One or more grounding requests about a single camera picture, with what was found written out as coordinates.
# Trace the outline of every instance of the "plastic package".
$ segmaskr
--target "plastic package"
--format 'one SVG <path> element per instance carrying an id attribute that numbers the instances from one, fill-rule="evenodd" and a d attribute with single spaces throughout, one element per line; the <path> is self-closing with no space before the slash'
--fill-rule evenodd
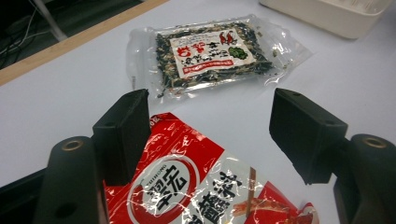
<path id="1" fill-rule="evenodd" d="M 288 30 L 254 15 L 132 30 L 127 70 L 134 90 L 156 99 L 247 78 L 278 82 L 310 56 Z"/>
<path id="2" fill-rule="evenodd" d="M 131 184 L 106 187 L 113 224 L 318 224 L 267 179 L 170 113 L 151 118 L 151 136 Z"/>
<path id="3" fill-rule="evenodd" d="M 367 34 L 393 0 L 259 0 L 259 2 L 334 34 L 356 39 Z"/>

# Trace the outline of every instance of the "wooden table edge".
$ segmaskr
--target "wooden table edge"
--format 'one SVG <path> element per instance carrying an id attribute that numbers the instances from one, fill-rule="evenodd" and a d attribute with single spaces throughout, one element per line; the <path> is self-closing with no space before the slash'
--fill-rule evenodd
<path id="1" fill-rule="evenodd" d="M 22 76 L 23 74 L 37 68 L 44 63 L 62 56 L 72 49 L 78 48 L 97 36 L 102 35 L 123 23 L 162 5 L 167 1 L 169 0 L 148 0 L 143 2 L 106 21 L 98 23 L 81 33 L 70 36 L 64 41 L 61 41 L 47 49 L 43 49 L 30 57 L 20 60 L 19 62 L 0 70 L 0 86 Z"/>

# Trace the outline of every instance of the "red plastic bag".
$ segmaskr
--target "red plastic bag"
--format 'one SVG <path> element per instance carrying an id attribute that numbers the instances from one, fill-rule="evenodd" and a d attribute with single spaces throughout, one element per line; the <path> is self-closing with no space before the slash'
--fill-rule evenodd
<path id="1" fill-rule="evenodd" d="M 110 221 L 121 223 L 318 224 L 275 186 L 170 113 L 151 136 L 131 184 L 106 187 Z"/>

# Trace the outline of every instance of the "table surface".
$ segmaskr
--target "table surface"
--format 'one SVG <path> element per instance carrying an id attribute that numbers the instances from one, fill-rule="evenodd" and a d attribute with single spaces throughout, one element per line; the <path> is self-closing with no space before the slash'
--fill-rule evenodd
<path id="1" fill-rule="evenodd" d="M 170 0 L 138 13 L 78 48 L 2 83 L 0 187 L 46 167 L 50 150 L 65 138 L 92 136 L 92 125 L 132 90 L 125 55 L 134 28 L 247 14 L 289 29 L 312 56 L 276 85 L 241 82 L 225 90 L 202 91 L 180 104 L 151 105 L 150 114 L 174 113 L 255 167 L 296 206 L 313 203 L 321 223 L 338 223 L 332 192 L 335 176 L 329 184 L 306 186 L 271 139 L 268 126 L 274 90 L 300 92 L 333 113 L 348 124 L 347 139 L 368 133 L 396 143 L 394 3 L 371 32 L 357 40 L 332 35 L 263 7 L 257 0 Z"/>

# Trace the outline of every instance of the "white container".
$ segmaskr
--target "white container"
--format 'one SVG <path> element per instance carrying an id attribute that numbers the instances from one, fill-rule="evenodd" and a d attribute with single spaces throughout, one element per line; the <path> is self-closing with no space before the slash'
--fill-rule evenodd
<path id="1" fill-rule="evenodd" d="M 393 0 L 259 0 L 337 35 L 356 39 L 375 25 Z"/>

